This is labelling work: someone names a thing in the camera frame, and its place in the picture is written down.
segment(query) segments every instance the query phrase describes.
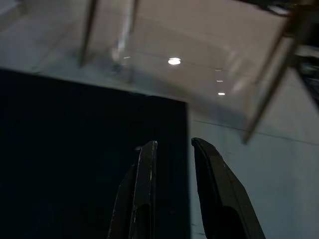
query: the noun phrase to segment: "metal table leg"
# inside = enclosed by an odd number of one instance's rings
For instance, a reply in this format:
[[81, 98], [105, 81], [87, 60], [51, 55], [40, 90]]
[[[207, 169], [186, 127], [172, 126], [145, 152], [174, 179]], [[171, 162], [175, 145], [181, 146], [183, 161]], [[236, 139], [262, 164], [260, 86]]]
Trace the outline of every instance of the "metal table leg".
[[133, 19], [132, 19], [131, 30], [130, 30], [131, 33], [135, 29], [136, 18], [137, 18], [138, 9], [139, 9], [139, 3], [140, 3], [140, 0], [133, 0], [133, 16], [132, 16]]
[[285, 22], [285, 24], [280, 29], [280, 32], [278, 33], [278, 35], [277, 35], [277, 37], [276, 37], [276, 39], [275, 39], [275, 41], [273, 43], [273, 46], [272, 46], [272, 48], [271, 48], [271, 50], [270, 50], [270, 52], [269, 52], [269, 54], [268, 54], [268, 56], [266, 58], [267, 60], [265, 61], [264, 65], [262, 66], [261, 71], [260, 71], [255, 83], [259, 83], [262, 80], [262, 78], [263, 78], [264, 74], [266, 73], [266, 70], [267, 70], [271, 60], [273, 59], [273, 57], [275, 55], [276, 50], [278, 49], [282, 39], [285, 36], [285, 33], [286, 33], [288, 27], [295, 20], [295, 16], [297, 15], [298, 11], [299, 11], [299, 6], [296, 6], [294, 8], [294, 10], [291, 12], [288, 20]]
[[297, 48], [307, 38], [307, 36], [310, 32], [309, 27], [312, 24], [312, 19], [316, 17], [315, 16], [316, 12], [312, 11], [312, 9], [309, 7], [303, 8], [302, 11], [303, 11], [302, 13], [305, 13], [305, 14], [303, 14], [303, 17], [302, 17], [299, 25], [297, 26], [295, 38], [294, 38], [293, 42], [291, 43], [285, 58], [282, 60], [280, 67], [272, 80], [271, 86], [268, 89], [266, 96], [264, 97], [261, 104], [259, 105], [258, 110], [257, 110], [256, 114], [254, 115], [251, 123], [248, 125], [246, 135], [244, 136], [244, 139], [243, 139], [244, 144], [248, 143], [253, 132], [255, 131], [261, 117], [263, 116], [264, 112], [266, 111], [266, 108], [267, 108], [272, 96], [274, 95], [274, 93], [278, 89], [278, 86], [282, 81], [284, 73], [286, 72], [286, 69], [288, 68], [288, 66], [291, 65]]
[[82, 67], [85, 63], [85, 56], [86, 56], [87, 48], [90, 42], [97, 3], [98, 3], [98, 0], [90, 0], [88, 15], [87, 15], [85, 29], [84, 29], [83, 42], [82, 42], [81, 51], [80, 51], [80, 59], [79, 59], [80, 67]]

